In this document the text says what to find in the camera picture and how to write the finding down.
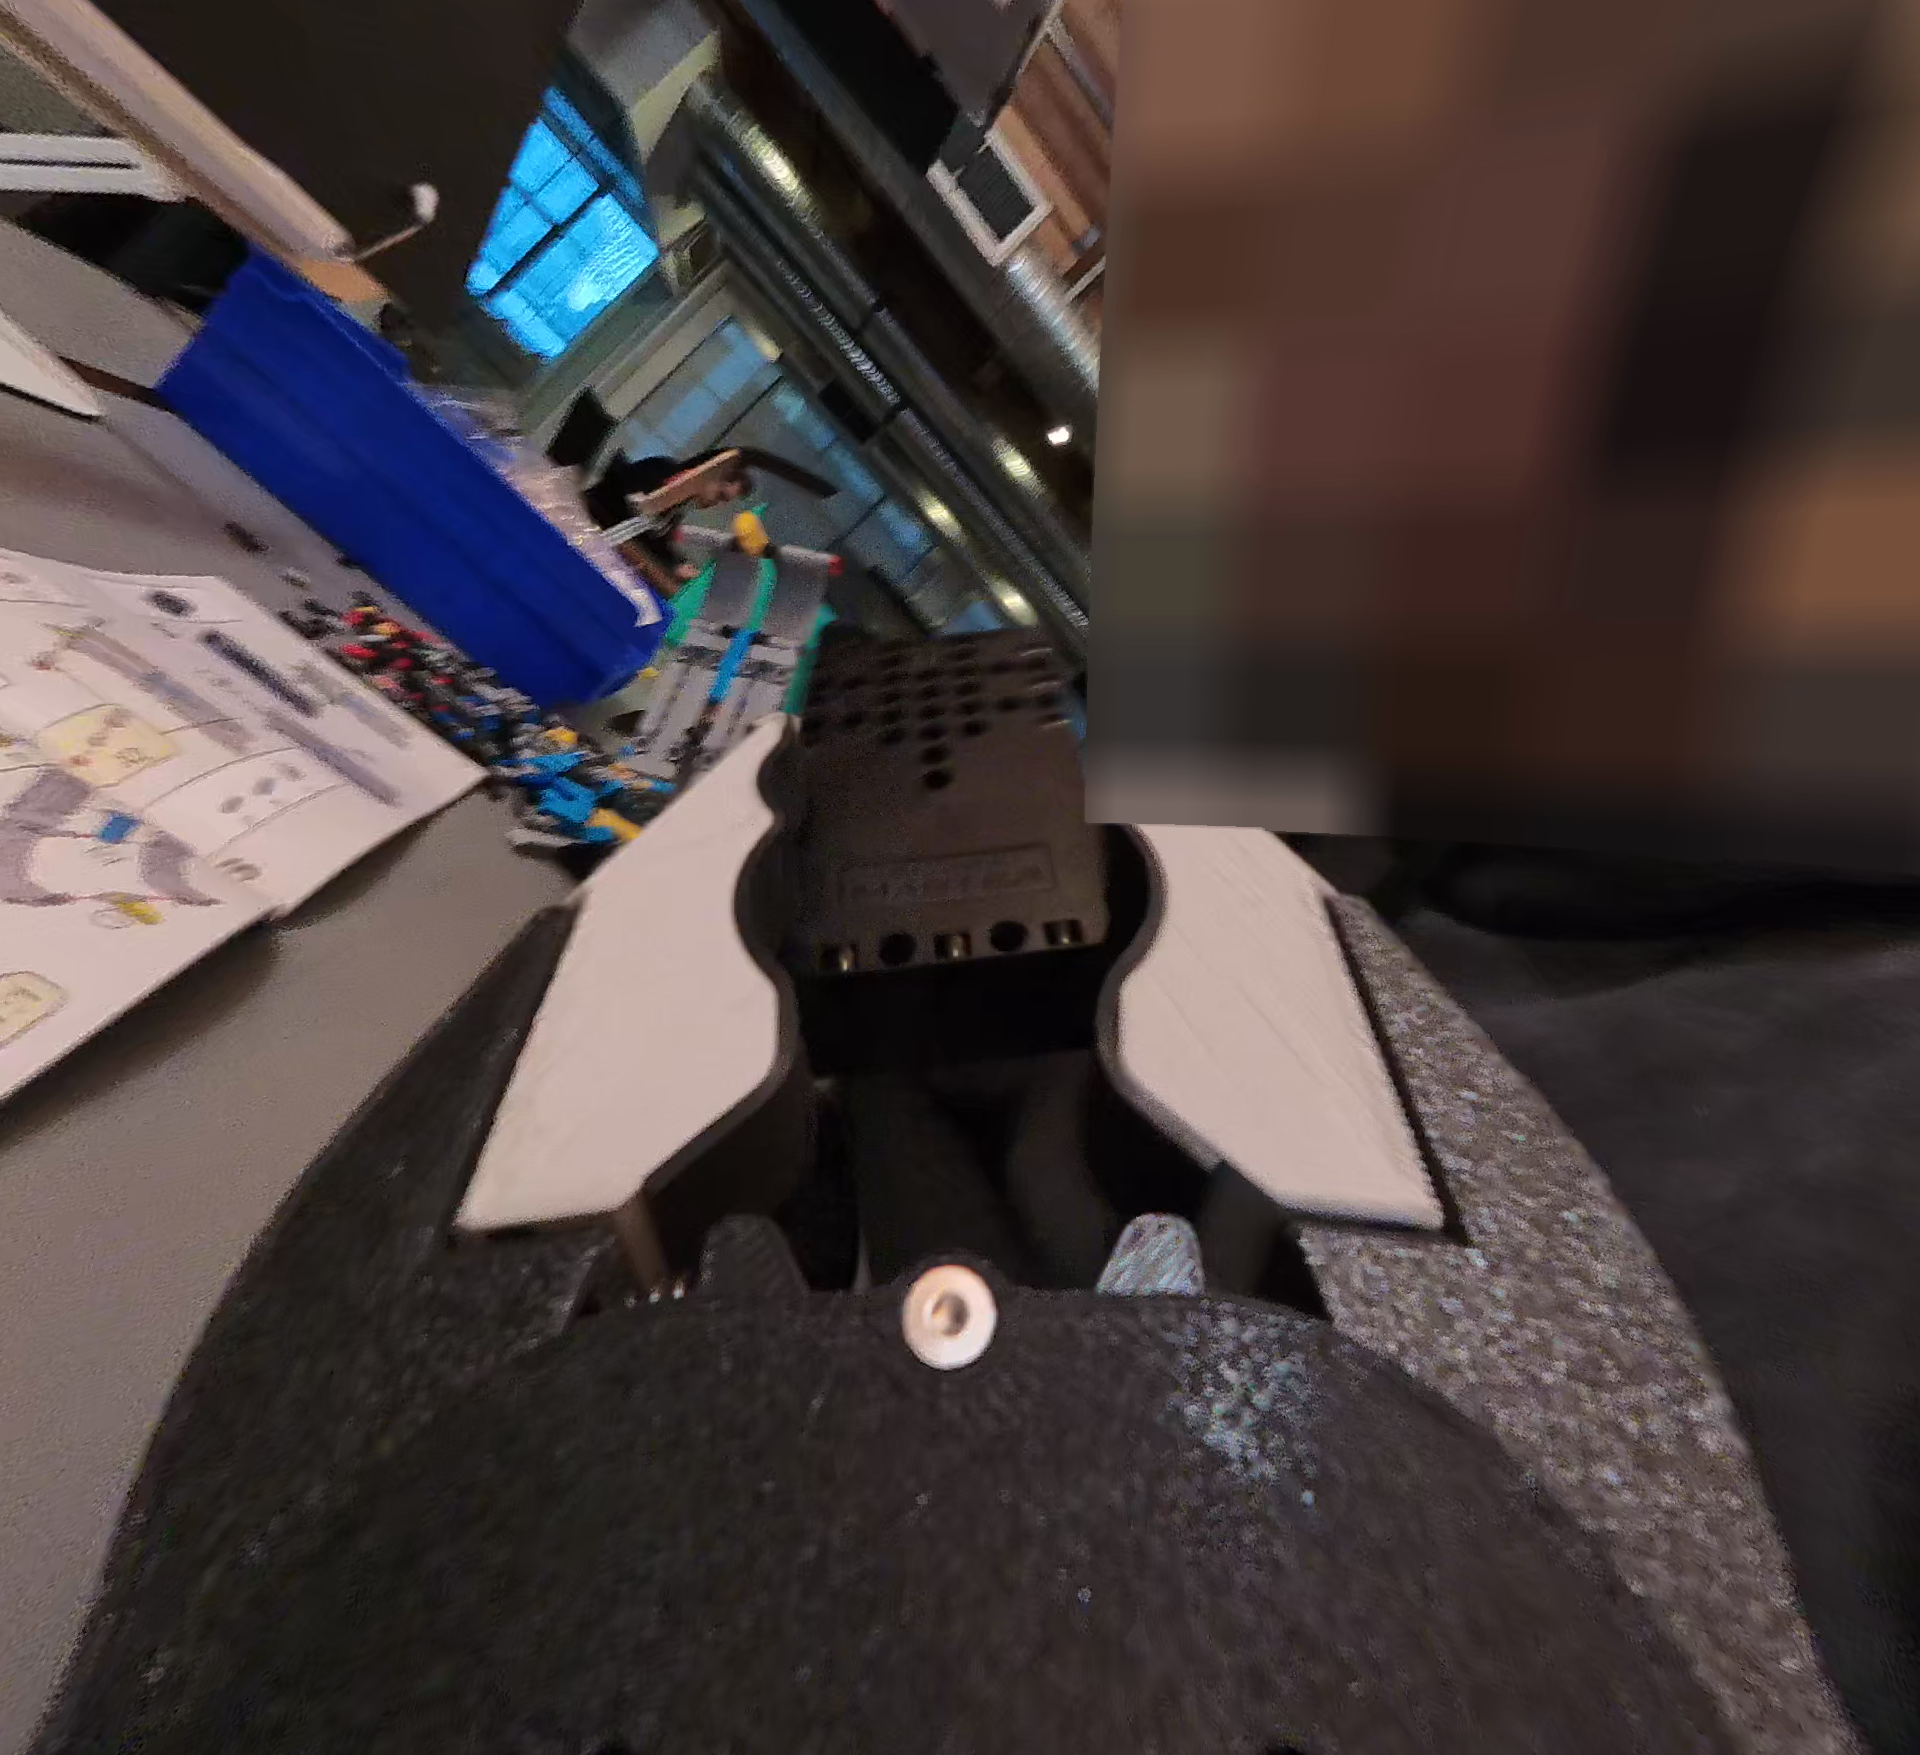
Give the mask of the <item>grey building block assembly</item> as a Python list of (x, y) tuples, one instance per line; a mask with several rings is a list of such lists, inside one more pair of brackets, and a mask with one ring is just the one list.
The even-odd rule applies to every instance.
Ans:
[(713, 540), (713, 560), (658, 657), (641, 722), (628, 751), (639, 775), (679, 787), (731, 753), (769, 715), (803, 695), (812, 654), (831, 618), (838, 555), (790, 544), (746, 553)]

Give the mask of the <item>black perforated battery box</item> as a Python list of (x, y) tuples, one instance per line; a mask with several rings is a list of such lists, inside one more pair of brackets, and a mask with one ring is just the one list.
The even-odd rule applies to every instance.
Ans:
[(799, 726), (787, 951), (803, 974), (1106, 939), (1108, 854), (1085, 819), (1071, 687), (1068, 657), (1035, 629), (830, 627)]

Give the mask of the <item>grey desk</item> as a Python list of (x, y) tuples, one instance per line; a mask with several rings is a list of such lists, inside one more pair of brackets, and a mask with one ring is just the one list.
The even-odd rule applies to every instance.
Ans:
[[(15, 223), (3, 293), (45, 346), (109, 382), (99, 423), (4, 394), (9, 548), (217, 575), (267, 609), (365, 588), (425, 626), (130, 396), (182, 351), (180, 314)], [(7, 1103), (4, 1751), (35, 1738), (147, 1441), (253, 1238), (413, 1040), (571, 886), (508, 848), (502, 804), (471, 795)]]

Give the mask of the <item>white desk stand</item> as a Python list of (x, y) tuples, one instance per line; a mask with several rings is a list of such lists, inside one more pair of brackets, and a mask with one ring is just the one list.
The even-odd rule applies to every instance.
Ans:
[(96, 0), (3, 0), (4, 54), (93, 125), (4, 129), (4, 194), (194, 203), (329, 296), (384, 296), (370, 262), (434, 225), (440, 191), (402, 194), (398, 225), (360, 240), (199, 100)]

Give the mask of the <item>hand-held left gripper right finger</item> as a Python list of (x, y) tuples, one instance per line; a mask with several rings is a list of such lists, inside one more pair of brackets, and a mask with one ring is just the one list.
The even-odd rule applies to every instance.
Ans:
[(1443, 1231), (1447, 1206), (1332, 911), (1253, 827), (1121, 825), (1144, 914), (1098, 1001), (1111, 1088), (1280, 1212)]

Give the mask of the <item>white vent panel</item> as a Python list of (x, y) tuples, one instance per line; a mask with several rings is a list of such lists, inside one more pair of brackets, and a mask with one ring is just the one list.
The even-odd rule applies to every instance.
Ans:
[(1019, 254), (1051, 214), (1044, 191), (1001, 133), (966, 116), (957, 121), (926, 179), (992, 268)]

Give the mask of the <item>clear plastic bags bundle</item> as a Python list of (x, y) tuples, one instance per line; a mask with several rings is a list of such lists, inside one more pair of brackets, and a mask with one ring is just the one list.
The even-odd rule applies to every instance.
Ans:
[(425, 383), (417, 386), (416, 394), (600, 579), (628, 599), (641, 627), (664, 627), (666, 611), (658, 591), (615, 553), (592, 521), (580, 472), (554, 461), (546, 448), (524, 432), (518, 409), (504, 392)]

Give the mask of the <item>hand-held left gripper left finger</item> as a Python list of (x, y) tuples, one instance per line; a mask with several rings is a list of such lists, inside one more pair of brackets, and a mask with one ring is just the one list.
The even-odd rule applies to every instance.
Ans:
[(812, 1090), (765, 892), (795, 736), (759, 719), (584, 882), (460, 1238), (608, 1225), (659, 1286), (715, 1221), (800, 1189)]

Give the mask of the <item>green plastic bin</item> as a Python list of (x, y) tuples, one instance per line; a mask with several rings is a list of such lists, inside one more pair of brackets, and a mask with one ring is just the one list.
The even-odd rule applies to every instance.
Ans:
[(669, 604), (654, 663), (695, 636), (722, 643), (745, 633), (762, 647), (803, 649), (830, 609), (830, 587), (844, 579), (838, 556), (803, 560), (812, 550), (784, 548), (780, 559), (724, 553), (686, 585)]

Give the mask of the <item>building instruction booklet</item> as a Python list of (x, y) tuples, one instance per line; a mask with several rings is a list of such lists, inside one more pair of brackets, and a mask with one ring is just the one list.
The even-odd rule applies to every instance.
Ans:
[(219, 576), (3, 555), (3, 1095), (485, 780)]

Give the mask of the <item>blue plastic bin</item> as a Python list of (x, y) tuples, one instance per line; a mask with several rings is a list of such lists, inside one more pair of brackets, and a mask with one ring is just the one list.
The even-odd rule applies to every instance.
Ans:
[(404, 356), (253, 247), (157, 392), (183, 423), (424, 622), (546, 705), (654, 661), (643, 606), (431, 408)]

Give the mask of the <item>pile of small pins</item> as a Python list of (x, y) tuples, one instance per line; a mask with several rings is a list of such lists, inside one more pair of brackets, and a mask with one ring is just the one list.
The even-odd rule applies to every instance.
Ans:
[(275, 571), (287, 597), (275, 611), (280, 622), (458, 753), (492, 763), (540, 732), (545, 711), (537, 701), (440, 636), (393, 615), (375, 593), (360, 588), (344, 599), (325, 597), (306, 569), (273, 553), (253, 530), (226, 522), (225, 533)]

